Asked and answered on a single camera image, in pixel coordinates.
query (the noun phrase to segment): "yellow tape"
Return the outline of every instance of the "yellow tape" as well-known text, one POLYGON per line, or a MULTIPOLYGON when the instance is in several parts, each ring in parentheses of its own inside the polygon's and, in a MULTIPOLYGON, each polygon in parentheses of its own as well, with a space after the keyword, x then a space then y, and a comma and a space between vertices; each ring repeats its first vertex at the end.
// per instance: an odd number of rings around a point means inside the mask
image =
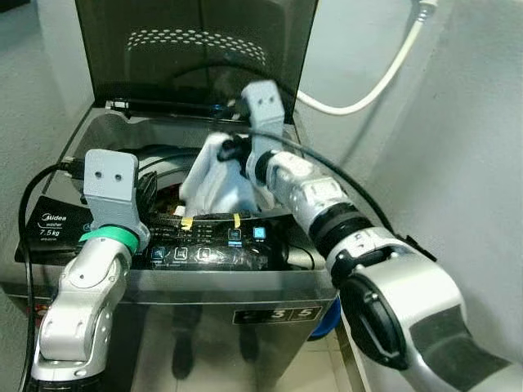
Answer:
POLYGON ((189 218, 186 216, 185 218, 181 218, 181 229, 185 231, 189 231, 191 226, 193 225, 193 218, 189 218))
POLYGON ((239 214, 234 214, 234 217, 235 217, 235 229, 238 229, 239 223, 240 223, 239 214))

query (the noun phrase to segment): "midea logo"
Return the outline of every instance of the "midea logo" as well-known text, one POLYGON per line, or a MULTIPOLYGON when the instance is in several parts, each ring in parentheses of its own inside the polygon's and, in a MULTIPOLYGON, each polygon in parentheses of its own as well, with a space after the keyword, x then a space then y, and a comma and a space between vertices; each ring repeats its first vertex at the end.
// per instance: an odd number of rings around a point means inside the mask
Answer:
POLYGON ((49 212, 46 212, 42 215, 42 221, 65 221, 67 216, 52 215, 49 212))

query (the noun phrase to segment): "white cable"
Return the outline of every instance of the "white cable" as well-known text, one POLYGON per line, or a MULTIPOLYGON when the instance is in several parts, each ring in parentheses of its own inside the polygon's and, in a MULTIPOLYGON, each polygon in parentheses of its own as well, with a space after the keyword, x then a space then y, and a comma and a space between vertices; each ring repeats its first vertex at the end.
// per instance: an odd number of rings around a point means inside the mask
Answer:
POLYGON ((403 42, 401 49, 398 51, 396 58, 394 59, 394 61, 392 61, 392 64, 389 67, 389 69, 383 75, 382 80, 380 80, 378 84, 374 86, 373 90, 360 101, 350 106, 336 108, 333 106, 322 104, 321 102, 315 100, 311 96, 308 96, 303 91, 298 90, 297 98, 305 105, 310 106, 312 109, 319 110, 322 113, 330 114, 332 116, 346 116, 348 114, 352 114, 362 110, 366 106, 373 103, 374 100, 378 98, 378 96, 383 92, 383 90, 385 90, 385 87, 387 87, 389 82, 394 78, 394 76, 398 72, 398 69, 400 69, 401 65, 405 61, 405 58, 409 54, 410 49, 414 45, 414 42, 416 41, 416 38, 418 37, 418 34, 423 26, 424 19, 426 18, 422 19, 418 17, 418 19, 413 23, 412 28, 409 31, 409 35, 407 35, 407 38, 403 42))

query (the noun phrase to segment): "green ring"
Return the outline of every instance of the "green ring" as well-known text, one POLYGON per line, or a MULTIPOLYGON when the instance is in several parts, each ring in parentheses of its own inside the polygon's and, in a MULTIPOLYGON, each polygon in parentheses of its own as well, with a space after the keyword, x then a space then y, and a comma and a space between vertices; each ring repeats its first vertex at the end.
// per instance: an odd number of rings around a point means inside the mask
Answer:
POLYGON ((111 238, 115 241, 121 242, 129 249, 132 255, 134 255, 136 250, 138 250, 138 238, 136 238, 136 236, 129 230, 117 226, 104 226, 89 233, 85 233, 78 242, 82 243, 88 239, 99 237, 111 238))

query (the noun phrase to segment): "open lid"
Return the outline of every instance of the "open lid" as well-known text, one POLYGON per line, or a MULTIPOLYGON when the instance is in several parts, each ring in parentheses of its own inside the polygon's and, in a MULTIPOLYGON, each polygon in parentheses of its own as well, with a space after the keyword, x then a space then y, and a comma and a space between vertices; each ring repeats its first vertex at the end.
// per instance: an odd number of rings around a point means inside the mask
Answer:
POLYGON ((211 116, 274 79, 286 122, 317 0, 76 0, 95 105, 211 116))

